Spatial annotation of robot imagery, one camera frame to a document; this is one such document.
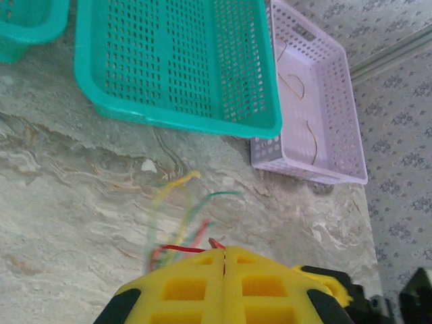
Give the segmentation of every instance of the plastic basket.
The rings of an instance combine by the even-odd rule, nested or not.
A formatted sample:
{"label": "plastic basket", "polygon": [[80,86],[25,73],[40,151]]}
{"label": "plastic basket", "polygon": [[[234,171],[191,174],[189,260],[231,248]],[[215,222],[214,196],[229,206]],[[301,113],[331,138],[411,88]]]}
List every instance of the plastic basket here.
{"label": "plastic basket", "polygon": [[272,138],[281,115],[263,0],[81,0],[75,75],[107,117]]}
{"label": "plastic basket", "polygon": [[283,1],[272,9],[283,126],[274,139],[251,140],[252,165],[324,184],[366,184],[345,50]]}
{"label": "plastic basket", "polygon": [[60,36],[69,0],[0,0],[0,62],[12,63],[30,45]]}

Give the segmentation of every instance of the black rubber pad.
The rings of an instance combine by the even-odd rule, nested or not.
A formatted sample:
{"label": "black rubber pad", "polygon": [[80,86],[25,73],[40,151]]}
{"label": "black rubber pad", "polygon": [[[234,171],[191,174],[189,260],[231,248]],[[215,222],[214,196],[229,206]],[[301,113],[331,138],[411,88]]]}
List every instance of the black rubber pad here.
{"label": "black rubber pad", "polygon": [[338,301],[317,289],[308,290],[308,297],[323,324],[354,324]]}
{"label": "black rubber pad", "polygon": [[141,291],[134,288],[114,296],[94,324],[124,324],[140,295]]}

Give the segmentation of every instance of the teal plastic basket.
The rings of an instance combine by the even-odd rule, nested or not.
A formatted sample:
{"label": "teal plastic basket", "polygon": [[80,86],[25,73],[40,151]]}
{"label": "teal plastic basket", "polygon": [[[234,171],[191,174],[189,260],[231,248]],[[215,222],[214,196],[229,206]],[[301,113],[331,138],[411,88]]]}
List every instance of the teal plastic basket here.
{"label": "teal plastic basket", "polygon": [[57,38],[68,10],[69,0],[0,0],[0,62],[14,62],[30,45]]}
{"label": "teal plastic basket", "polygon": [[272,138],[268,30],[263,0],[80,0],[75,75],[107,117]]}

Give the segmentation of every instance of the patterned wallpaper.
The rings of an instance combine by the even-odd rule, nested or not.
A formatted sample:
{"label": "patterned wallpaper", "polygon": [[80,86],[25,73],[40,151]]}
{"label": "patterned wallpaper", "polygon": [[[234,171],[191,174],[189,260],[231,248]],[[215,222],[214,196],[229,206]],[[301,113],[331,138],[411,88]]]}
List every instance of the patterned wallpaper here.
{"label": "patterned wallpaper", "polygon": [[354,89],[381,281],[393,303],[432,267],[432,49]]}
{"label": "patterned wallpaper", "polygon": [[285,0],[345,47],[350,65],[432,23],[431,0]]}

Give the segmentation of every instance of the marble countertop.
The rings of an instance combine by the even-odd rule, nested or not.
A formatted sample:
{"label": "marble countertop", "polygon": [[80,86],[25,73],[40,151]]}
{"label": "marble countertop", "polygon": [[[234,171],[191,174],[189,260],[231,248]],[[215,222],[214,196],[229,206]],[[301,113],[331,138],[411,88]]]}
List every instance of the marble countertop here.
{"label": "marble countertop", "polygon": [[[143,274],[157,186],[197,169],[194,223],[285,265],[340,269],[381,292],[365,192],[250,166],[245,140],[105,119],[72,73],[72,34],[0,65],[0,313],[2,323],[92,323],[112,294]],[[154,170],[142,170],[146,162]],[[169,195],[158,239],[184,213]]]}

